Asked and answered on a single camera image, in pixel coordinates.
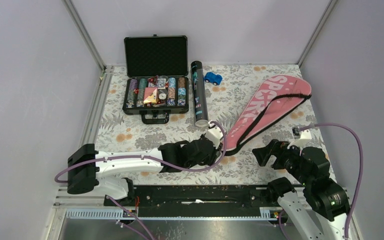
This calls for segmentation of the pink racket bag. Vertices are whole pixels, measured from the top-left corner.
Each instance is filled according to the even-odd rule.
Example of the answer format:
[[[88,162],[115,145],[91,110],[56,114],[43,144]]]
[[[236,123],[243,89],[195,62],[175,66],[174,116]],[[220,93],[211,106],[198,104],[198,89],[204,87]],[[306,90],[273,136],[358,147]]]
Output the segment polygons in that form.
[[[292,113],[311,96],[312,87],[304,79],[278,74],[264,80],[229,130],[225,155],[238,153],[247,142]]]

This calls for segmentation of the black shuttlecock tube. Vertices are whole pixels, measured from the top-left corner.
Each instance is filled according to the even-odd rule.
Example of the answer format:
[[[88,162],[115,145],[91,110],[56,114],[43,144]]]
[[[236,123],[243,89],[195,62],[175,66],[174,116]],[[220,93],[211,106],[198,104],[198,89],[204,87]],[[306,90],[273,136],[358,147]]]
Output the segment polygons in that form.
[[[207,127],[209,125],[209,116],[204,81],[204,69],[202,62],[197,60],[191,63],[191,85],[195,125],[197,127]]]

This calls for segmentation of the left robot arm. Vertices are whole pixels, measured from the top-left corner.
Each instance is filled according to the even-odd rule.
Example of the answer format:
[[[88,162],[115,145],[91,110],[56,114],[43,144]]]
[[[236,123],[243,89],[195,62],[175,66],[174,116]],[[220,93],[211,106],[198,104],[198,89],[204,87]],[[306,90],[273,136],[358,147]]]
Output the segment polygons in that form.
[[[209,170],[222,158],[223,139],[220,131],[208,131],[193,141],[137,152],[98,151],[93,143],[84,144],[67,160],[67,193],[95,192],[128,206],[134,202],[135,192],[131,180],[122,174],[195,172],[196,166],[200,171]]]

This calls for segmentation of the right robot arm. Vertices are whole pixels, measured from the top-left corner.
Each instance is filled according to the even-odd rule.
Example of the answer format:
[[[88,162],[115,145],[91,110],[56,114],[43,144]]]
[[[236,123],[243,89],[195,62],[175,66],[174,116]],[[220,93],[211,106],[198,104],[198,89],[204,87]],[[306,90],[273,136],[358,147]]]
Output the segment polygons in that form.
[[[287,141],[273,139],[252,153],[261,167],[274,156],[274,170],[286,170],[302,186],[306,202],[320,222],[318,226],[305,210],[292,183],[281,177],[267,184],[264,198],[282,207],[304,240],[345,240],[346,219],[350,213],[346,191],[329,173],[330,162],[321,148],[290,146]]]

